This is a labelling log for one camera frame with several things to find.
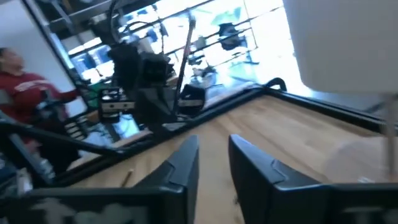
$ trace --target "black frame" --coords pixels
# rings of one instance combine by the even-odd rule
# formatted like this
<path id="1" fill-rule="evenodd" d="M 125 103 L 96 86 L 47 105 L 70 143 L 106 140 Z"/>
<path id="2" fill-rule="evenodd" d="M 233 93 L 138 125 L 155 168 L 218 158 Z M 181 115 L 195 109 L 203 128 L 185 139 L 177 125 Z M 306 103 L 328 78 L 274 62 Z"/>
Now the black frame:
<path id="1" fill-rule="evenodd" d="M 162 144 L 163 142 L 168 141 L 169 139 L 172 139 L 179 134 L 184 133 L 185 131 L 193 129 L 201 125 L 202 123 L 205 123 L 225 112 L 233 110 L 234 108 L 247 103 L 250 100 L 262 96 L 272 96 L 274 98 L 289 102 L 293 105 L 302 106 L 312 111 L 322 113 L 326 116 L 342 120 L 349 124 L 359 126 L 375 133 L 382 132 L 381 125 L 383 124 L 383 120 L 381 118 L 377 118 L 375 116 L 371 116 L 360 111 L 351 110 L 322 101 L 293 95 L 290 93 L 286 93 L 285 91 L 273 90 L 270 88 L 263 88 L 259 86 L 259 88 L 244 90 L 220 101 L 216 105 L 202 112 L 202 114 L 197 116 L 191 123 L 174 132 L 163 136 L 154 135 L 152 138 L 146 139 L 145 141 L 133 143 L 136 144 L 134 146 L 134 149 L 126 152 L 125 156 L 123 157 L 97 157 L 92 161 L 88 161 L 72 170 L 69 170 L 66 173 L 61 174 L 55 178 L 55 185 L 58 187 L 66 187 L 68 185 L 84 180 L 85 178 L 90 177 L 97 172 L 107 169 L 126 159 L 132 158 L 133 156 L 144 152 L 158 144 Z"/>

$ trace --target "dark hair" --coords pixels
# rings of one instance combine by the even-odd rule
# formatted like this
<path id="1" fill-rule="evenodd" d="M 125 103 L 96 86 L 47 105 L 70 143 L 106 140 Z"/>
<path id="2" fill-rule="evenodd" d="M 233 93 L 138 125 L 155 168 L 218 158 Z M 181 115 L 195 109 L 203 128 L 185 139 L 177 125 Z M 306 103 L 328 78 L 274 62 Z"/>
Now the dark hair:
<path id="1" fill-rule="evenodd" d="M 3 53 L 7 50 L 7 47 L 0 47 L 0 57 L 2 57 Z"/>
<path id="2" fill-rule="evenodd" d="M 0 47 L 0 57 L 4 54 L 4 52 L 7 50 L 7 47 Z"/>

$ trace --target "white lettering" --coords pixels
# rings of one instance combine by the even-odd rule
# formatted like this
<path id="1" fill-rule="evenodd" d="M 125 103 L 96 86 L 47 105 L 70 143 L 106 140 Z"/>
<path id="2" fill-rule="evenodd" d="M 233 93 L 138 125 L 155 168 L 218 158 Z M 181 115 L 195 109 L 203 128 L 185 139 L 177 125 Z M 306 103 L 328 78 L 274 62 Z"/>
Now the white lettering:
<path id="1" fill-rule="evenodd" d="M 29 82 L 24 82 L 19 84 L 18 86 L 15 86 L 15 90 L 17 91 L 26 91 L 30 88 L 33 88 L 35 86 L 41 85 L 41 84 L 49 84 L 50 82 L 48 80 L 34 80 L 34 81 L 29 81 Z"/>

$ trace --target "black equipment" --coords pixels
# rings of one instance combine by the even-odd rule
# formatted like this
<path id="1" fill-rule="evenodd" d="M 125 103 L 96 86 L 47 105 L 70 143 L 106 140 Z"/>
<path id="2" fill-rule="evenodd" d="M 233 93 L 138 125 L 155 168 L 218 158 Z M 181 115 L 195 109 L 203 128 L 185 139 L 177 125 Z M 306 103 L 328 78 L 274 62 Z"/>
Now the black equipment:
<path id="1" fill-rule="evenodd" d="M 191 136 L 133 188 L 31 190 L 5 214 L 9 224 L 193 224 L 198 178 L 199 144 Z"/>
<path id="2" fill-rule="evenodd" d="M 144 124 L 151 131 L 156 132 L 163 130 L 165 123 L 179 122 L 179 114 L 194 116 L 204 107 L 205 89 L 186 85 L 181 92 L 195 23 L 195 19 L 191 16 L 182 66 L 175 88 L 167 85 L 167 80 L 171 77 L 172 65 L 169 64 L 166 56 L 140 53 L 136 45 L 126 42 L 111 45 L 108 55 L 114 62 L 113 78 L 116 86 L 124 90 L 123 94 L 126 97 L 124 100 L 120 100 L 121 97 L 108 98 L 107 101 L 103 98 L 103 94 L 100 94 L 98 99 L 101 113 L 99 115 L 102 122 L 118 122 L 118 114 L 129 110 L 136 123 Z M 115 42 L 119 41 L 116 35 L 114 38 Z"/>
<path id="3" fill-rule="evenodd" d="M 228 152 L 245 224 L 398 223 L 398 184 L 321 184 L 237 135 Z"/>

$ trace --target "metal pole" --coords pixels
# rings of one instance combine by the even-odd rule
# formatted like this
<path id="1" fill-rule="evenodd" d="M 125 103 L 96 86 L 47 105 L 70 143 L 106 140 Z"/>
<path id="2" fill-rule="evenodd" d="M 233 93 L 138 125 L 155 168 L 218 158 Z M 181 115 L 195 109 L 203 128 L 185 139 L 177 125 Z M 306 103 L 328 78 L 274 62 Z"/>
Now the metal pole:
<path id="1" fill-rule="evenodd" d="M 387 165 L 387 178 L 389 180 L 392 180 L 396 176 L 396 165 L 395 165 L 395 159 L 396 159 L 396 130 L 395 130 L 395 100 L 394 100 L 394 95 L 389 94 L 386 95 L 385 99 L 385 104 L 386 104 L 386 126 L 385 126 L 385 135 L 386 135 L 386 141 L 385 141 L 385 160 L 386 160 L 386 165 Z"/>
<path id="2" fill-rule="evenodd" d="M 243 6 L 244 6 L 244 10 L 246 11 L 246 15 L 249 18 L 248 20 L 249 20 L 249 25 L 250 25 L 250 29 L 251 29 L 251 35 L 253 35 L 254 45 L 256 46 L 256 48 L 258 48 L 259 46 L 257 45 L 256 36 L 254 35 L 253 26 L 251 24 L 251 21 L 254 18 L 250 18 L 249 9 L 248 9 L 248 6 L 246 5 L 246 1 L 245 0 L 243 0 Z"/>

